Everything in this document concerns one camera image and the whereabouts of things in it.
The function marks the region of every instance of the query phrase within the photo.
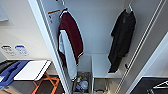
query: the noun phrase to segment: shelf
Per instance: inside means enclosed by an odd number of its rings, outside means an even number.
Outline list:
[[[120,70],[108,73],[111,63],[107,56],[108,54],[92,54],[93,78],[122,78]]]

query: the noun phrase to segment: floor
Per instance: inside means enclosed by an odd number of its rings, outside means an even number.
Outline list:
[[[168,94],[167,89],[152,89],[154,86],[167,81],[168,78],[153,78],[153,77],[143,77],[137,86],[133,89],[131,94]]]

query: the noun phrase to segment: white garment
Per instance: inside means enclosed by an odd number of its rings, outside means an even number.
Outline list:
[[[65,55],[69,77],[74,80],[77,76],[76,60],[65,30],[60,30],[59,51]]]

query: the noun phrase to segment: storage compartment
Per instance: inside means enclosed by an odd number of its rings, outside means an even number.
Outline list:
[[[82,89],[82,86],[81,86],[82,81],[87,81],[88,83],[88,87],[85,90]],[[91,90],[90,88],[91,88],[90,73],[89,72],[78,72],[77,79],[75,80],[73,84],[73,94],[90,94],[90,90]]]

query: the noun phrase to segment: white cabinet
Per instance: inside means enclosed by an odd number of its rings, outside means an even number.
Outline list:
[[[6,21],[6,20],[8,20],[8,18],[3,9],[0,7],[0,21]]]

